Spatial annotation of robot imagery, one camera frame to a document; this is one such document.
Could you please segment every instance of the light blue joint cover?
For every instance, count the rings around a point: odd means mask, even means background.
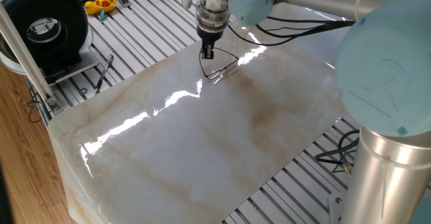
[[[366,128],[408,137],[431,130],[431,0],[394,0],[345,35],[336,64],[346,110]]]
[[[229,0],[232,15],[243,26],[254,26],[263,21],[272,11],[272,0]]]

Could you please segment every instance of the white marble surface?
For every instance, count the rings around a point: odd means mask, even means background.
[[[274,13],[322,19],[290,5]],[[240,57],[229,75],[204,78],[198,42],[54,117],[48,131],[71,216],[220,223],[345,114],[330,66],[344,32],[265,47],[226,30],[216,46]],[[217,53],[203,65],[210,72],[230,60]]]

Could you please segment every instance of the black cord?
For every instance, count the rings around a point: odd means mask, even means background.
[[[353,141],[352,143],[350,143],[349,145],[347,145],[347,146],[345,146],[345,147],[341,147],[341,145],[343,144],[343,141],[344,141],[344,139],[345,139],[346,137],[348,137],[348,136],[350,136],[350,135],[352,135],[352,134],[356,134],[356,133],[359,133],[359,130],[353,130],[353,131],[350,131],[350,132],[348,132],[348,133],[344,134],[344,135],[340,138],[340,141],[338,142],[338,148],[337,148],[336,150],[328,151],[328,152],[325,152],[325,153],[320,153],[320,154],[318,154],[318,155],[315,155],[315,157],[314,157],[314,158],[315,158],[317,161],[320,161],[320,159],[321,159],[322,157],[327,157],[327,156],[334,155],[334,154],[340,154],[340,153],[343,153],[343,152],[345,152],[345,151],[347,151],[347,150],[350,150],[351,148],[353,148],[353,147],[355,147],[356,145],[358,145],[358,143],[359,143],[359,137],[358,137],[355,141]]]
[[[272,32],[272,31],[278,31],[278,30],[283,30],[283,29],[288,29],[288,30],[311,30],[311,29],[315,29],[316,27],[317,26],[311,27],[311,28],[291,28],[291,27],[284,26],[282,28],[266,29],[266,31],[267,32]]]
[[[344,134],[338,141],[338,149],[341,149],[341,146],[343,145],[344,139],[346,139],[348,136],[352,135],[352,134],[358,134],[359,130],[351,130],[350,132]]]
[[[325,24],[325,23],[336,22],[333,20],[287,20],[287,19],[276,18],[276,17],[272,17],[272,16],[268,16],[267,19],[275,20],[278,22],[290,22],[290,23],[321,23],[321,24]]]
[[[293,38],[293,37],[297,38],[300,36],[308,36],[316,33],[327,32],[329,30],[340,29],[340,28],[352,26],[353,24],[354,22],[335,22],[332,24],[323,24],[315,28],[312,28],[310,30],[307,30],[306,32],[299,33],[299,34],[290,34],[290,35],[274,34],[274,33],[268,32],[268,30],[263,29],[260,25],[256,25],[256,27],[266,35],[273,36],[275,38]]]
[[[242,36],[240,36],[237,32],[235,32],[234,31],[234,29],[230,26],[230,25],[228,25],[228,27],[229,27],[229,29],[237,36],[237,37],[239,37],[241,40],[243,40],[243,41],[245,41],[245,42],[248,42],[248,43],[251,43],[251,44],[254,44],[254,45],[258,45],[258,46],[279,46],[279,45],[281,45],[281,44],[285,44],[285,43],[287,43],[287,42],[289,42],[289,41],[291,41],[291,40],[293,40],[293,39],[295,39],[295,38],[289,38],[289,39],[287,39],[287,40],[284,40],[284,41],[282,41],[282,42],[278,42],[278,43],[274,43],[274,44],[265,44],[265,43],[258,43],[258,42],[253,42],[253,41],[250,41],[250,40],[247,40],[246,38],[243,38]]]
[[[39,120],[32,120],[32,115],[33,115],[34,109],[36,108],[36,104],[40,104],[40,101],[36,100],[36,97],[38,96],[38,94],[34,93],[34,91],[32,90],[32,87],[33,85],[30,86],[30,95],[33,95],[32,100],[27,103],[27,107],[30,108],[30,112],[28,113],[28,122],[37,123],[42,120],[42,117],[40,117]]]
[[[237,32],[235,32],[235,30],[228,25],[229,29],[237,36],[239,37],[241,40],[244,40],[245,42],[254,44],[254,45],[258,45],[258,46],[279,46],[281,44],[287,43],[295,38],[301,37],[301,36],[308,36],[308,35],[312,35],[312,34],[317,34],[317,33],[321,33],[321,32],[326,32],[329,30],[335,30],[335,29],[339,29],[339,28],[344,28],[347,26],[351,26],[353,25],[354,22],[348,21],[348,22],[332,22],[332,23],[326,23],[320,26],[317,26],[311,30],[307,30],[303,33],[299,33],[299,34],[291,34],[291,35],[278,35],[278,34],[274,34],[271,32],[268,32],[267,30],[263,29],[260,25],[256,25],[257,29],[259,29],[260,31],[262,31],[263,33],[269,35],[269,36],[273,36],[275,38],[287,38],[287,40],[281,41],[281,42],[277,42],[277,43],[273,43],[273,44],[267,44],[267,43],[258,43],[258,42],[253,42],[251,40],[248,40],[246,38],[243,38],[242,36],[240,36]]]
[[[336,171],[337,168],[345,163],[349,163],[349,161],[347,161],[345,159],[345,157],[347,156],[347,154],[349,153],[353,153],[356,151],[356,149],[349,151],[350,149],[354,148],[356,145],[358,145],[359,143],[359,137],[357,139],[355,139],[355,141],[353,141],[352,143],[350,143],[349,145],[342,147],[343,146],[343,142],[344,140],[352,135],[352,134],[358,134],[359,130],[351,130],[350,132],[344,134],[343,136],[341,136],[341,138],[338,141],[338,145],[337,145],[337,149],[336,150],[332,150],[332,151],[328,151],[325,153],[320,153],[318,155],[315,155],[315,159],[316,161],[319,162],[323,162],[323,163],[333,163],[336,164],[335,168],[332,170],[332,173],[339,173],[339,172],[344,172],[344,170],[340,170],[340,171]],[[322,157],[327,157],[330,155],[335,155],[335,154],[339,154],[339,161],[334,161],[334,160],[329,160],[329,159],[323,159]]]

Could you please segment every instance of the yellow toy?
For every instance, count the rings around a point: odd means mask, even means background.
[[[100,11],[99,21],[101,22],[104,18],[105,12],[112,11],[115,8],[117,0],[96,0],[95,2],[87,1],[84,5],[84,10],[89,15],[94,15]]]

